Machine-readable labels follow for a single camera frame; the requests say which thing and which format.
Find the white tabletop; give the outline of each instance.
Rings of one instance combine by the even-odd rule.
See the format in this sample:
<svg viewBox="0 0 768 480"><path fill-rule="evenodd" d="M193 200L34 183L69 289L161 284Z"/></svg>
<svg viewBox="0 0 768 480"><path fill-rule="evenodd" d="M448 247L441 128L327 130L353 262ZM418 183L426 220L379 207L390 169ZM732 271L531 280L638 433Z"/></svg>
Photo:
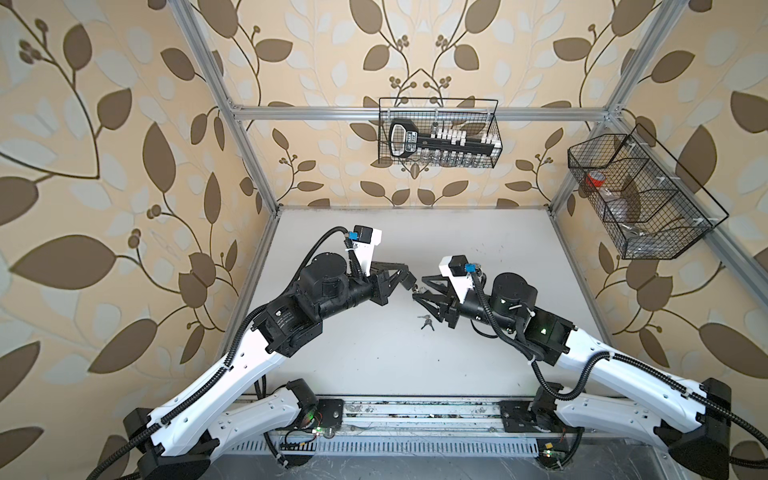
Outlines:
<svg viewBox="0 0 768 480"><path fill-rule="evenodd" d="M374 260L406 263L417 277L437 275L446 255L466 255L488 274L514 272L538 290L536 305L591 335L598 328L543 210L287 210L278 223L251 309L279 295L317 239L331 227L383 231ZM343 236L318 250L346 258ZM270 389L304 378L317 394L531 396L538 382L525 358L499 339L433 320L398 286L389 304L365 302L323 322L323 334L267 377ZM478 325L491 331L490 327ZM547 380L573 386L578 374L541 364Z"/></svg>

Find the black cable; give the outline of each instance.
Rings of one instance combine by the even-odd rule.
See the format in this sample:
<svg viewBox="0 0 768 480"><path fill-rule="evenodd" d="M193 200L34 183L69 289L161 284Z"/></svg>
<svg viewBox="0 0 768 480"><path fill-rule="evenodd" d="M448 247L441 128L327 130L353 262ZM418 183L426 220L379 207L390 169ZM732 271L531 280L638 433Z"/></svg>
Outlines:
<svg viewBox="0 0 768 480"><path fill-rule="evenodd" d="M488 320L488 323L491 325L494 333L498 336L498 338L504 340L509 345L514 346L520 353L525 356L526 359L532 360L533 355L529 351L525 350L522 346L518 345L517 340L507 336L507 334L504 333L504 330L502 330L502 328L499 326L496 318L493 316L493 310L491 310L491 305L488 303L488 297L485 296L485 292L482 289L482 282L477 272L471 272L470 275L472 276L472 284L475 287L475 293L478 296L480 306L482 307L483 313L485 314L485 319Z"/></svg>
<svg viewBox="0 0 768 480"><path fill-rule="evenodd" d="M541 460L541 456L536 457L536 461L541 465L542 467L546 468L547 470L560 470L561 468L564 468L567 464L571 463L571 460L573 460L574 455L576 455L576 450L578 449L578 446L581 444L581 437L584 436L584 427L579 427L576 431L576 438L574 439L573 444L571 444L571 447L568 450L568 453L565 454L565 457L562 459L562 461L556 461L556 463L547 465L544 463L544 461Z"/></svg>
<svg viewBox="0 0 768 480"><path fill-rule="evenodd" d="M293 275L293 278L291 279L290 283L286 287L286 289L283 291L284 293L286 290L290 288L291 285L293 285L293 282L299 279L299 275L301 274L301 270L308 264L310 259L312 258L312 255L317 251L317 249L320 247L320 245L328 239L331 235L333 235L335 232L341 232L345 235L349 234L349 231L344 227L334 227L331 230L328 230L323 234L322 237L320 237L317 242L313 245L312 249L308 252L308 254L304 257L304 260L302 260L302 263L299 266L299 269L296 271L296 273ZM355 269L353 265L356 265L357 270L360 270L359 262L357 261L357 256L355 255L355 252L352 250L349 250L349 265L350 269ZM235 332L234 337L232 338L232 344L230 345L229 350L227 351L227 355L224 357L223 366L221 366L216 373L207 381L205 384L200 387L195 393L193 393L189 398L184 400L181 404L176 406L174 409L172 409L169 413L164 415L161 418L161 423L163 425L168 425L171 420L179 416L185 409L189 408L190 405L195 403L200 397L205 395L211 388L213 388L214 385L221 379L221 377L224 375L224 373L228 372L230 367L232 366L232 362L234 361L235 355L237 354L237 349L240 348L240 342L243 339L243 335L245 335L245 332L248 330L248 326L251 322L253 322L254 319L256 319L259 314L261 314L264 310L266 310L266 304L257 307L246 317L243 319L243 322L240 324L240 327L238 327L237 331ZM264 395L266 396L266 377L262 378L263 384L264 384ZM146 442L157 430L161 428L160 423L155 423L153 425L150 425L145 429L142 433L132 437L128 443L120 447L118 450L116 450L112 455L108 456L102 463L96 466L96 468L93 469L93 471L88 475L86 480L96 480L99 475L101 475L104 470L112 466L118 459L125 456L127 453L129 453L132 449L136 448L137 446L141 445L142 443ZM272 439L264 433L265 441L267 442L267 447L270 447L270 444L272 444ZM271 445L272 448L270 448L270 451L275 455L276 458L278 458L278 461L280 460L280 457L282 455L274 448L274 445Z"/></svg>
<svg viewBox="0 0 768 480"><path fill-rule="evenodd" d="M472 318L469 319L469 322L472 325L472 329L474 331L476 331L478 335L482 335L482 336L484 336L487 339L497 339L498 338L498 335L488 335L487 333L483 333L480 330L478 330L478 327L475 326L475 321Z"/></svg>

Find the black wire basket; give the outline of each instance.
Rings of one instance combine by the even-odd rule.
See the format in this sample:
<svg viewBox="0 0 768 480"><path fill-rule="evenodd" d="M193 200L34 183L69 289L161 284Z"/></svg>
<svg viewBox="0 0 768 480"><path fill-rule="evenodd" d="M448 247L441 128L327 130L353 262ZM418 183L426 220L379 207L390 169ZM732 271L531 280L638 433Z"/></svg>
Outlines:
<svg viewBox="0 0 768 480"><path fill-rule="evenodd" d="M379 165L493 168L504 146L496 100L379 99Z"/></svg>
<svg viewBox="0 0 768 480"><path fill-rule="evenodd" d="M651 146L674 160L675 173L656 163ZM626 260L677 258L728 218L717 199L641 124L629 135L604 134L569 148L568 168ZM712 211L698 206L704 203Z"/></svg>

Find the leaf pattern wallpaper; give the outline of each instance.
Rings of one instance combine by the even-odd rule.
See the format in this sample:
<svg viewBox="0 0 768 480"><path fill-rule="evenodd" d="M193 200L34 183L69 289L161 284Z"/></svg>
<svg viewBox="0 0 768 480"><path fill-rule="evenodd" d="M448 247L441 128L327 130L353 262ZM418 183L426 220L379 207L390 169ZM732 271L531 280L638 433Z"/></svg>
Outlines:
<svg viewBox="0 0 768 480"><path fill-rule="evenodd" d="M730 212L720 228L768 270L768 5L691 1L624 111L675 153L694 191ZM654 139L649 138L651 146ZM768 314L699 242L671 261L619 260L583 192L559 214L614 345L669 372L733 389L733 410L768 429ZM732 429L734 455L766 453ZM759 478L734 469L735 478Z"/></svg>
<svg viewBox="0 0 768 480"><path fill-rule="evenodd" d="M267 214L164 2L0 25L0 477L83 478L215 360Z"/></svg>
<svg viewBox="0 0 768 480"><path fill-rule="evenodd" d="M599 107L660 0L191 0L236 103Z"/></svg>

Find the aluminum frame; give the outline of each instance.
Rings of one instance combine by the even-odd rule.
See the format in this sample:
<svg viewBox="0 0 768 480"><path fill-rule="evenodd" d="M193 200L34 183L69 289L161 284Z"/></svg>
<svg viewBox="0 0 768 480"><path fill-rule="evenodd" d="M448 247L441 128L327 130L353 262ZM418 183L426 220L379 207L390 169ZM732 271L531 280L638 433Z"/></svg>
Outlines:
<svg viewBox="0 0 768 480"><path fill-rule="evenodd" d="M256 153L253 151L253 146L248 141L245 128L233 115L232 103L227 94L227 88L224 86L223 79L219 74L214 57L208 49L205 38L197 26L190 3L187 0L170 0L169 3L170 9L176 18L176 23L178 23L181 32L187 39L192 55L194 55L197 64L200 66L210 93L213 95L216 106L218 106L221 112L221 117L224 123L227 124L233 141L243 156L245 168L256 184L257 190L261 192L263 205L272 215L276 214L277 202L270 188L270 183L259 164Z"/></svg>
<svg viewBox="0 0 768 480"><path fill-rule="evenodd" d="M409 108L409 111L420 108ZM423 108L434 111L434 108ZM440 111L485 113L487 108L440 108ZM248 107L235 105L232 113L237 120L379 120L378 108L357 107ZM603 121L608 115L605 108L530 108L499 107L497 121Z"/></svg>

